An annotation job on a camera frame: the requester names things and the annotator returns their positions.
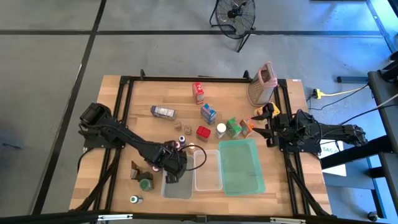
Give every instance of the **red box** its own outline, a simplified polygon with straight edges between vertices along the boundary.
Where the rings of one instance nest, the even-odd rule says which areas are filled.
[[[205,92],[201,88],[200,82],[192,84],[192,94],[196,104],[203,103],[203,99],[205,98]]]
[[[209,136],[210,136],[211,131],[203,126],[199,126],[197,129],[197,138],[207,142]]]

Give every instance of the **orange carton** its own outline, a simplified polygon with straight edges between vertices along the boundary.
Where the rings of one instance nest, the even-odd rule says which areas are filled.
[[[240,125],[242,127],[242,134],[246,138],[248,137],[251,133],[253,133],[253,128],[254,128],[254,123],[250,119],[250,117],[245,117],[241,120]]]

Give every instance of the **green carton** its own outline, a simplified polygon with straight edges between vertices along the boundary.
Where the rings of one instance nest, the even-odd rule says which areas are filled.
[[[236,122],[235,118],[231,118],[226,122],[226,131],[231,138],[235,138],[242,131],[242,127]]]

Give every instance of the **blue carton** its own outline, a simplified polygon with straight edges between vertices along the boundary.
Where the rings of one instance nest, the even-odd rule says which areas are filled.
[[[207,103],[200,109],[201,117],[208,123],[213,124],[216,121],[217,112],[213,110]]]

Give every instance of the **yellow cable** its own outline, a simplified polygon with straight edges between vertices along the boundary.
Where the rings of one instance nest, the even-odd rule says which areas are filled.
[[[339,92],[339,93],[332,93],[332,94],[326,94],[326,93],[322,93],[320,91],[319,94],[320,94],[320,96],[337,96],[337,95],[341,95],[341,94],[345,94],[345,93],[351,93],[351,92],[357,91],[359,89],[360,88],[356,88],[354,90],[342,91],[342,92]]]

